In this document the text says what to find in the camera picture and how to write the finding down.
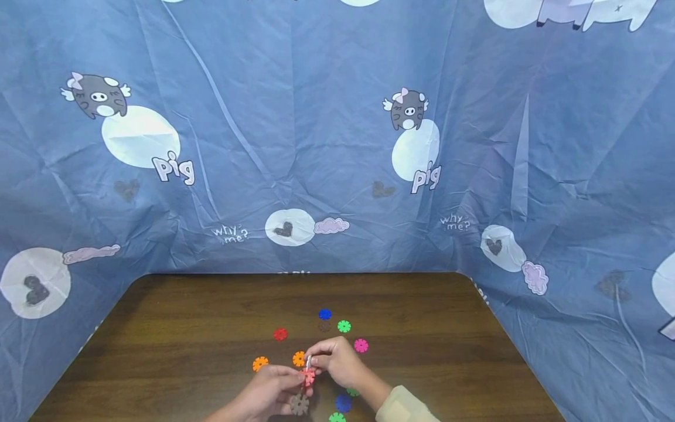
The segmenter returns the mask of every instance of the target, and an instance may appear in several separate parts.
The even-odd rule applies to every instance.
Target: left hand
[[[272,415],[291,415],[290,400],[300,392],[304,375],[293,368],[265,365],[227,406],[205,422],[264,422]]]

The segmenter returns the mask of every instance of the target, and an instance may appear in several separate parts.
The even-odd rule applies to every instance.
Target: orange snowflake piece
[[[304,366],[304,352],[296,352],[296,354],[293,355],[293,365],[297,366],[298,368],[302,368]]]
[[[255,361],[253,361],[253,371],[258,372],[260,371],[260,368],[264,367],[265,365],[269,364],[269,360],[264,357],[257,357]]]

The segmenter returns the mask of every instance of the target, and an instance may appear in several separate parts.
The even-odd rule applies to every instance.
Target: wrist
[[[393,390],[389,384],[385,383],[368,368],[362,372],[362,375],[359,377],[356,384],[356,391],[359,392],[370,408],[375,412],[382,407]]]

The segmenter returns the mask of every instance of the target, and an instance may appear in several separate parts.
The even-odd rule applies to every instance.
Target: blue fabric backdrop
[[[459,271],[569,421],[675,419],[675,1],[5,0],[0,420],[151,272]]]

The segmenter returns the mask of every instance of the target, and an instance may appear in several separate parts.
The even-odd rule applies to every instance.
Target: beige sleeve
[[[439,422],[404,386],[395,387],[375,416],[377,422]]]

